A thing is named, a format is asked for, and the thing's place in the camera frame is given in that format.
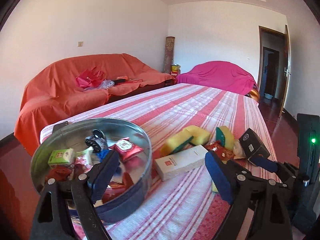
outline sofa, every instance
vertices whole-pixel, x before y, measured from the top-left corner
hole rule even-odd
[[[260,99],[253,76],[228,61],[209,61],[196,65],[191,71],[178,75],[177,83],[219,88],[251,97],[257,102]]]
[[[97,67],[105,79],[120,76],[143,82],[85,91],[76,77]],[[100,54],[59,60],[36,75],[25,87],[14,135],[32,156],[41,130],[60,120],[128,96],[174,84],[175,79],[128,54]]]

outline yellow sponge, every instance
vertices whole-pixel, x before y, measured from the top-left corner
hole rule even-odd
[[[183,128],[183,131],[187,130],[193,136],[191,144],[194,146],[204,145],[209,141],[210,133],[196,125],[190,125],[186,128]]]
[[[187,130],[182,130],[169,137],[160,148],[160,152],[162,156],[180,152],[192,139],[193,136]]]
[[[218,189],[213,181],[212,181],[211,189],[212,189],[212,192],[218,193]]]
[[[228,127],[221,126],[216,128],[216,141],[221,141],[221,146],[225,147],[226,149],[232,151],[233,144],[235,142],[235,137],[231,133]]]
[[[217,187],[216,187],[216,185],[214,184],[213,181],[212,181],[212,192],[218,193],[218,189],[217,189]]]

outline white box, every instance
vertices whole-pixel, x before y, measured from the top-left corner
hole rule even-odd
[[[204,157],[208,152],[202,145],[171,154],[155,160],[156,169],[162,181],[174,178],[181,173],[204,165]]]

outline wooden door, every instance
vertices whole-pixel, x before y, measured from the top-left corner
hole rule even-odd
[[[285,44],[284,44],[284,79],[282,81],[282,86],[284,87],[284,89],[282,89],[281,94],[279,95],[280,98],[282,98],[280,100],[280,113],[279,113],[279,117],[281,117],[282,115],[282,111],[284,108],[284,101],[285,101],[285,97],[287,94],[287,90],[288,90],[288,82],[289,82],[289,76],[291,75],[291,73],[289,72],[289,67],[290,67],[290,44],[289,44],[289,33],[288,33],[288,26],[285,26],[285,32],[284,32],[284,39],[285,39]]]

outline covered chair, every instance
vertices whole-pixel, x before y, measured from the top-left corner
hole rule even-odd
[[[209,61],[195,66],[191,71],[178,75],[177,83],[219,88],[256,101],[260,96],[253,76],[238,65],[227,61]]]

